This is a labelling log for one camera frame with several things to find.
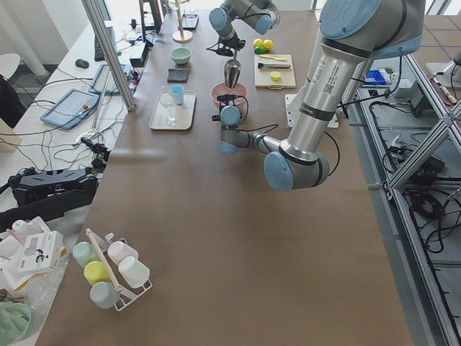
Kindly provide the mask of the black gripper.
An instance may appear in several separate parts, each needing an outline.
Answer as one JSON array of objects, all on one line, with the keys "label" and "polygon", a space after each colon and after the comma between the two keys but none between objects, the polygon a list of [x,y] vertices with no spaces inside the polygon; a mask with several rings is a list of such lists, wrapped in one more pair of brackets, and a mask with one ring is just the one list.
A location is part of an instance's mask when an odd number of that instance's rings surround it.
[{"label": "black gripper", "polygon": [[219,56],[234,56],[238,51],[244,48],[246,44],[245,40],[232,38],[230,40],[224,40],[223,38],[218,39],[218,48],[215,52]]},{"label": "black gripper", "polygon": [[219,114],[211,117],[212,121],[239,121],[241,112],[236,107],[235,100],[240,95],[237,94],[222,94],[217,96]]}]

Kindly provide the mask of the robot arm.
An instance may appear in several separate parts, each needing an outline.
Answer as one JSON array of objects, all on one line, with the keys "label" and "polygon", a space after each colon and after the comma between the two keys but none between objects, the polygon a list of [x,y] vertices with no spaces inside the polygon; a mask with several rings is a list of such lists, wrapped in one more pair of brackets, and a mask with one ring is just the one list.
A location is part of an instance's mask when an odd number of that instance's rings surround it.
[{"label": "robot arm", "polygon": [[278,8],[272,1],[224,1],[209,14],[209,22],[218,34],[218,42],[207,50],[219,56],[236,56],[244,48],[246,41],[240,39],[232,22],[242,20],[255,32],[265,35],[280,21]]},{"label": "robot arm", "polygon": [[369,59],[404,56],[421,45],[422,1],[327,1],[310,62],[308,80],[297,93],[297,119],[284,140],[239,126],[239,111],[220,111],[220,149],[255,148],[265,154],[264,174],[278,191],[315,187],[329,171],[318,145],[356,67]]}]

